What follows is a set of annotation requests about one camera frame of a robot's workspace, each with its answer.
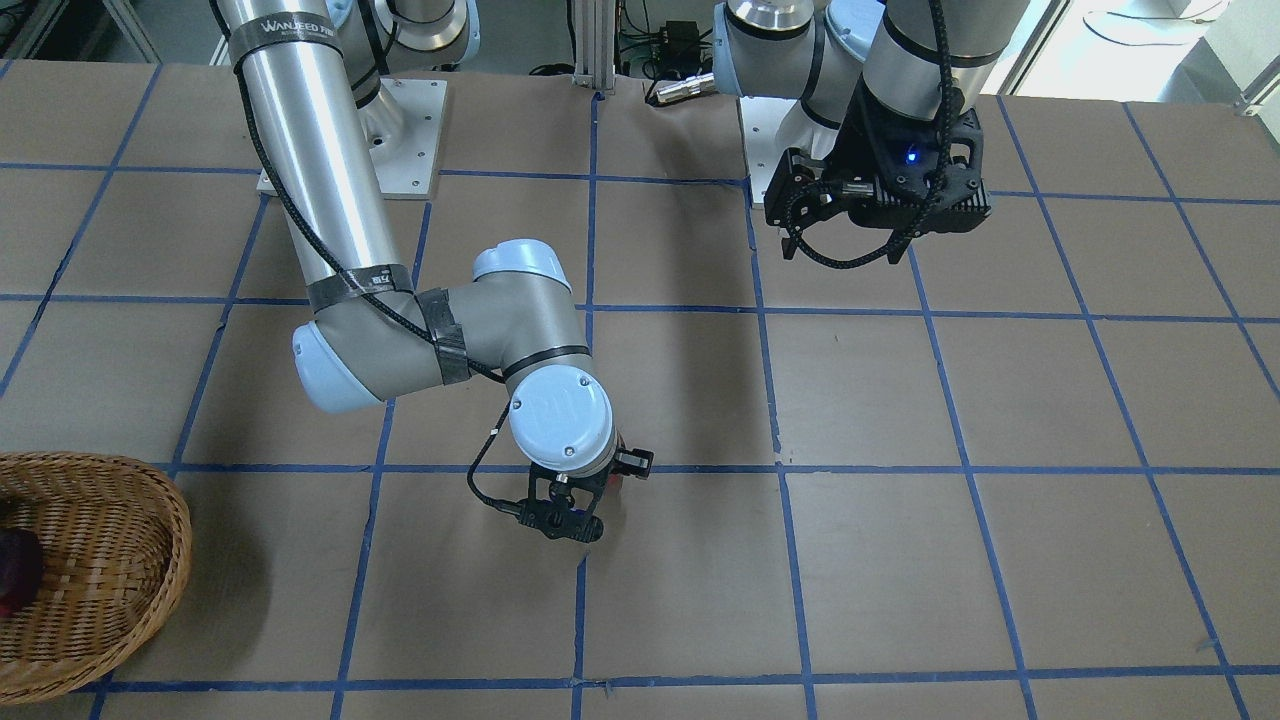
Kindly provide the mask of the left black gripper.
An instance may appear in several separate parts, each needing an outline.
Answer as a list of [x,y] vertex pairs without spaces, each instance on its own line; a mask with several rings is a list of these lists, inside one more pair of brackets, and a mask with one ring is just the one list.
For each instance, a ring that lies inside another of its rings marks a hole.
[[891,232],[883,246],[850,260],[863,266],[902,259],[914,238],[975,229],[991,214],[980,167],[984,136],[964,92],[945,87],[934,118],[896,113],[858,82],[832,151],[813,158],[786,147],[765,191],[765,222],[783,236],[785,259],[799,250],[828,259],[803,237],[817,223],[845,211],[861,227]]

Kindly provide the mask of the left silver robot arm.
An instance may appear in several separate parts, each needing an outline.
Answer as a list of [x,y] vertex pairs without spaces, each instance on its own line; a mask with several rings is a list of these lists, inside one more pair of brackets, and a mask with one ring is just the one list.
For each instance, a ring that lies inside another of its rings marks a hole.
[[965,233],[992,206],[975,102],[1024,1],[723,1],[716,87],[787,99],[765,187],[786,259],[847,270]]

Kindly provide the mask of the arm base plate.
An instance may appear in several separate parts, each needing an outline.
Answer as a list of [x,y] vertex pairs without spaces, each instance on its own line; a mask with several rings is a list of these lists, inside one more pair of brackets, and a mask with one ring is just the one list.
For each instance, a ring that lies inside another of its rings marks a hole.
[[838,135],[837,129],[813,120],[796,99],[741,97],[739,110],[755,209],[764,206],[765,191],[783,150],[801,149],[820,160],[831,152]]
[[374,100],[355,108],[340,73],[291,70],[246,82],[255,126],[275,158],[260,190],[285,195],[298,208],[428,199],[433,190],[447,83],[379,81]]

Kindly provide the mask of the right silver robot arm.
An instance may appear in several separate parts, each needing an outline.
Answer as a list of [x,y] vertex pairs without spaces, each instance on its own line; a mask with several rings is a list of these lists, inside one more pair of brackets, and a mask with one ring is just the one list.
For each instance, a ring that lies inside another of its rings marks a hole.
[[328,413],[485,377],[504,386],[508,427],[530,461],[520,500],[480,493],[552,539],[591,543],[613,477],[648,477],[595,378],[556,251],[508,240],[483,251],[470,283],[416,291],[390,237],[330,1],[214,1],[250,140],[291,220],[314,319],[292,337],[294,365]]

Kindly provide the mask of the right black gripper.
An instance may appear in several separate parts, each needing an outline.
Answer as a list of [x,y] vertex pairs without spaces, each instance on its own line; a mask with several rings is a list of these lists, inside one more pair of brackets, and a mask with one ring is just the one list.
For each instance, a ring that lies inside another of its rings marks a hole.
[[600,469],[585,477],[561,479],[561,473],[531,461],[527,497],[520,502],[520,524],[543,533],[548,539],[593,543],[604,534],[596,507],[605,492],[608,477],[646,479],[655,455],[644,448],[627,448],[614,432],[612,448]]

